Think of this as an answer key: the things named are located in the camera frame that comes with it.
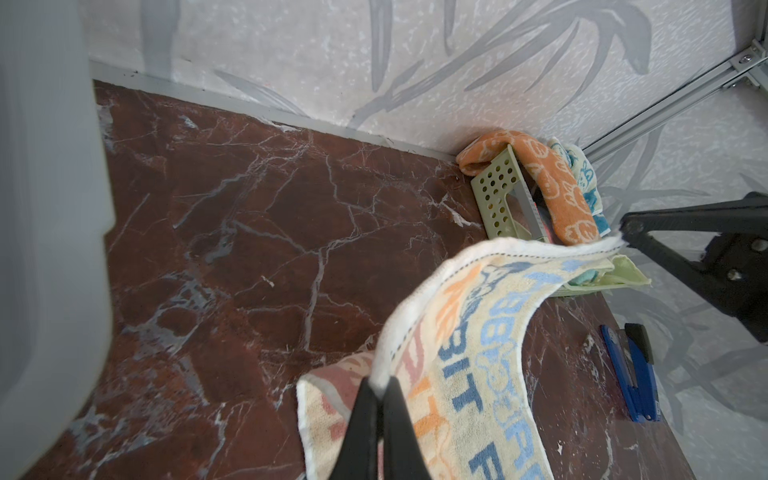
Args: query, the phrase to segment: wallpaper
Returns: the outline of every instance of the wallpaper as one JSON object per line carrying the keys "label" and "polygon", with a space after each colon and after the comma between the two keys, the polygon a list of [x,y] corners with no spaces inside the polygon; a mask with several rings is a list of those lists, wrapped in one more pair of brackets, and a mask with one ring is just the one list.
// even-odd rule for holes
{"label": "wallpaper", "polygon": [[81,0],[91,58],[457,153],[586,145],[751,39],[750,0]]}
{"label": "wallpaper", "polygon": [[[595,165],[605,213],[687,207],[768,193],[768,98],[721,91]],[[656,232],[698,260],[713,234]],[[662,410],[698,480],[765,478],[768,347],[635,250],[653,286],[605,295],[619,320],[648,328]]]}

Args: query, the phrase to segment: blue stapler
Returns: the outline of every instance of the blue stapler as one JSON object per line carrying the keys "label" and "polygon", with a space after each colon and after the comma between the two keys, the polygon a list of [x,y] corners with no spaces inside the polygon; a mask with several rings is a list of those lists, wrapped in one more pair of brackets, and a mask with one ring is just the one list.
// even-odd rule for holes
{"label": "blue stapler", "polygon": [[659,422],[661,410],[656,390],[656,377],[654,376],[654,358],[648,342],[648,334],[645,327],[639,323],[627,323],[624,325],[624,334],[629,344],[629,357],[632,359],[634,375],[627,368],[624,347],[621,345],[618,334],[607,325],[602,325],[600,330],[611,356],[616,377],[618,377],[624,401],[629,409],[629,416],[633,422]]}

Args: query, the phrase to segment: orange towel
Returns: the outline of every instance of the orange towel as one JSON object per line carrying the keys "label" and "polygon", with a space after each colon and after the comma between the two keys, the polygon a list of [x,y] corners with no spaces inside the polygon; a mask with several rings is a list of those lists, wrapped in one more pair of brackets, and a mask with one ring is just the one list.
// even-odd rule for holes
{"label": "orange towel", "polygon": [[465,175],[480,174],[502,150],[512,146],[518,161],[541,188],[552,216],[554,232],[566,245],[592,243],[600,239],[584,195],[571,169],[551,148],[530,135],[497,130],[482,135],[456,156]]}

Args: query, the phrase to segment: green plastic basket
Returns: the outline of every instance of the green plastic basket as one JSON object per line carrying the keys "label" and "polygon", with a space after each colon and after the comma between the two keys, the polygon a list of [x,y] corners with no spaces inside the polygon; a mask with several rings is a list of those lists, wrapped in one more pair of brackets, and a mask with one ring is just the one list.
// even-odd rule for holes
{"label": "green plastic basket", "polygon": [[[510,145],[507,145],[507,148],[497,155],[481,174],[473,178],[471,184],[489,239],[514,237],[548,243],[541,218],[538,216],[515,152]],[[512,218],[508,203],[510,195],[517,199],[525,218],[529,219],[530,229]],[[566,283],[551,296],[576,296],[614,288],[650,285],[650,279],[624,255],[616,255],[605,260],[596,270],[601,274],[593,283],[580,286]]]}

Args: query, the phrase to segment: brown marble countertop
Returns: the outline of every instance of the brown marble countertop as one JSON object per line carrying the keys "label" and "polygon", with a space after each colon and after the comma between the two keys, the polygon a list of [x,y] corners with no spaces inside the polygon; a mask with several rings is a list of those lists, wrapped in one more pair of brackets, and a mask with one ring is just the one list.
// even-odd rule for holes
{"label": "brown marble countertop", "polygon": [[[97,83],[117,223],[114,338],[87,405],[25,476],[299,478],[298,377],[360,349],[485,238],[455,165]],[[602,296],[549,299],[523,345],[555,478],[693,478],[632,423]]]}

